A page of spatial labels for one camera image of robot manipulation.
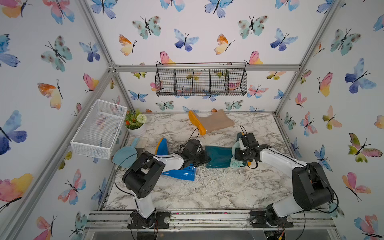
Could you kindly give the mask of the blue rubber boot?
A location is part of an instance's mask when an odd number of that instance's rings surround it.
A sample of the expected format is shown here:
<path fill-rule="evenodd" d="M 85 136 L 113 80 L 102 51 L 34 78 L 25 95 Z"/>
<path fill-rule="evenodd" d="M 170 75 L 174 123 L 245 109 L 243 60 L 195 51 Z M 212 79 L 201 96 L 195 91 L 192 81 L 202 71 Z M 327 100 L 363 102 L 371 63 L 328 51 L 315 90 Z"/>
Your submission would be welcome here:
<path fill-rule="evenodd" d="M 162 175 L 179 180 L 194 181 L 196 168 L 193 165 L 183 167 L 179 155 L 169 155 L 167 139 L 162 138 L 155 150 L 155 159 L 165 164 Z"/>

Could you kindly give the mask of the teal green rubber boot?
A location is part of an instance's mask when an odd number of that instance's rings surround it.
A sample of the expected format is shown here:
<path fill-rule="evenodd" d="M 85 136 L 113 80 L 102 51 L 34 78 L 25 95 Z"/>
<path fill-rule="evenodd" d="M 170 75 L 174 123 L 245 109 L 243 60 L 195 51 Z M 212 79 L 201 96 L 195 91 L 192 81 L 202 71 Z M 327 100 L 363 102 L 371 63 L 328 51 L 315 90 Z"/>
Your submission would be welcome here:
<path fill-rule="evenodd" d="M 238 133 L 236 142 L 231 148 L 217 147 L 217 146 L 206 146 L 205 150 L 211 160 L 206 163 L 208 169 L 224 169 L 232 168 L 239 169 L 247 166 L 247 162 L 239 161 L 235 159 L 235 150 L 240 147 L 240 138 L 244 133 Z"/>

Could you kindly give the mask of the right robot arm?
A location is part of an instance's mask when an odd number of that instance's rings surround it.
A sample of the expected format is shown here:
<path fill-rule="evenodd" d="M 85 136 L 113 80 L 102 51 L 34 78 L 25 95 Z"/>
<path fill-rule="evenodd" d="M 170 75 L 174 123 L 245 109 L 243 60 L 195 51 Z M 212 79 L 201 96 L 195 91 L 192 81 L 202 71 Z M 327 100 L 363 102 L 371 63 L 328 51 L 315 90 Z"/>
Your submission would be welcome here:
<path fill-rule="evenodd" d="M 292 180 L 293 193 L 266 208 L 266 218 L 270 222 L 314 210 L 338 199 L 317 162 L 305 163 L 278 152 L 268 144 L 259 144 L 253 133 L 238 133 L 237 144 L 235 160 L 267 164 Z"/>

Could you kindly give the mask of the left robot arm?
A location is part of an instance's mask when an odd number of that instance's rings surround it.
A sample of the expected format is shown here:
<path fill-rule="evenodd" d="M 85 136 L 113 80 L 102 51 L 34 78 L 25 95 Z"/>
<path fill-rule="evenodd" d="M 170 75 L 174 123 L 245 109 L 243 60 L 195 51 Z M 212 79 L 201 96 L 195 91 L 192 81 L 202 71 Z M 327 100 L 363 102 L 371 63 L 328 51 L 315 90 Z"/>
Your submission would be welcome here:
<path fill-rule="evenodd" d="M 159 156 L 143 152 L 125 172 L 123 182 L 133 192 L 138 214 L 148 219 L 156 210 L 150 194 L 162 173 L 182 170 L 190 165 L 199 167 L 210 161 L 200 141 L 192 139 L 171 155 Z"/>

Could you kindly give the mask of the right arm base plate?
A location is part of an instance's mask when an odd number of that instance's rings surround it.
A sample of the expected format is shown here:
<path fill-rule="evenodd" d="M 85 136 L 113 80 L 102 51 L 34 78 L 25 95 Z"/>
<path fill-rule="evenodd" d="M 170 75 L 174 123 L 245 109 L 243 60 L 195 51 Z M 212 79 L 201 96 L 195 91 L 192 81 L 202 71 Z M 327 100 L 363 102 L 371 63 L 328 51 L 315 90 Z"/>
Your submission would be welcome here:
<path fill-rule="evenodd" d="M 253 228 L 294 227 L 294 224 L 288 221 L 288 217 L 280 218 L 270 211 L 261 210 L 250 212 L 249 223 Z"/>

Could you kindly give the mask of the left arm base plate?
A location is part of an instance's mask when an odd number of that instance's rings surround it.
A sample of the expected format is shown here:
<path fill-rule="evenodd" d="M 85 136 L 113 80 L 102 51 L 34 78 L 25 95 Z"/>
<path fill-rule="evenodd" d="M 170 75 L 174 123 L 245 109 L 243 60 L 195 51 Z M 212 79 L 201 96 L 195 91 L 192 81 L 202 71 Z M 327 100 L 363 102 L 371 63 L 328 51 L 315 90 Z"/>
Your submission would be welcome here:
<path fill-rule="evenodd" d="M 168 229 L 171 221 L 170 212 L 154 211 L 148 218 L 133 211 L 128 220 L 128 229 Z"/>

